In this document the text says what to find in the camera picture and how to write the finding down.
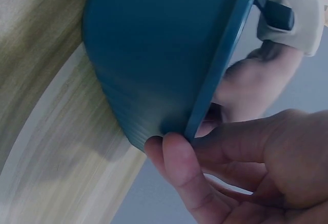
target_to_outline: finger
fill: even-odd
[[[217,164],[232,161],[263,163],[267,143],[275,142],[277,134],[285,131],[285,124],[290,123],[288,116],[290,112],[282,112],[264,119],[222,124],[198,139],[196,154],[198,158]]]
[[[170,183],[198,223],[222,223],[232,209],[207,182],[191,145],[178,134],[168,134],[163,155]]]
[[[209,182],[209,184],[218,192],[220,192],[224,197],[228,198],[228,199],[234,199],[237,202],[252,202],[252,195],[247,195],[244,193],[240,193],[240,192],[236,192],[233,191],[227,187],[222,186],[221,184],[219,184],[218,182],[215,182],[214,180],[210,179],[207,177],[207,180]]]
[[[255,192],[264,177],[267,169],[264,164],[256,162],[231,162],[218,165],[206,159],[198,159],[204,173],[211,174],[225,183]]]
[[[212,103],[205,119],[201,123],[196,133],[196,138],[208,135],[213,129],[217,128],[222,123],[221,106]]]
[[[145,150],[145,154],[152,161],[153,165],[159,171],[161,176],[164,179],[168,180],[165,171],[165,165],[164,165],[162,141],[163,141],[162,137],[159,136],[151,137],[147,139],[144,150]]]

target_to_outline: plastic container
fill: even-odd
[[[87,54],[131,144],[172,131],[192,142],[253,1],[87,1]]]

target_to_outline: beige sleeve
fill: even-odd
[[[292,31],[282,31],[266,24],[261,16],[257,36],[260,40],[271,40],[303,51],[308,56],[315,55],[323,33],[327,0],[272,0],[286,5],[295,13]]]
[[[0,223],[110,223],[145,155],[81,44],[85,0],[0,1]]]

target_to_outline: hand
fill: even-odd
[[[327,112],[285,111],[223,124],[195,150],[178,134],[152,137],[145,152],[199,224],[327,223],[327,127]]]
[[[267,40],[229,67],[212,100],[222,106],[224,122],[259,118],[284,90],[302,58],[301,51]]]

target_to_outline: wrist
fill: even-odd
[[[273,60],[300,62],[303,57],[304,52],[271,40],[265,40],[258,50],[258,58],[264,62]]]

